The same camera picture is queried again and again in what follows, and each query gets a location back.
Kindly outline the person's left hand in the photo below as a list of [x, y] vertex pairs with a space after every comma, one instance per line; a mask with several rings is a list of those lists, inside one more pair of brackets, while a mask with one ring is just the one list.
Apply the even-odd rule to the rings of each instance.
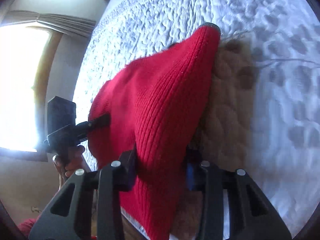
[[91, 171], [83, 157], [84, 152], [85, 148], [82, 145], [70, 147], [68, 149], [70, 162], [67, 165], [62, 163], [58, 155], [53, 156], [53, 164], [59, 174], [59, 187], [61, 187], [65, 183], [66, 178], [69, 178], [76, 170], [82, 168], [85, 171]]

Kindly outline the red sleeved left forearm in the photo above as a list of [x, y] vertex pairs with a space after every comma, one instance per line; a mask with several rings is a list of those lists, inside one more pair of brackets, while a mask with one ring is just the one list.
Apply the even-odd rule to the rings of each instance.
[[29, 234], [32, 230], [32, 227], [34, 226], [34, 224], [37, 222], [37, 219], [27, 219], [25, 220], [23, 223], [18, 224], [18, 229], [20, 230], [20, 232], [24, 235], [24, 237], [26, 239], [29, 238]]

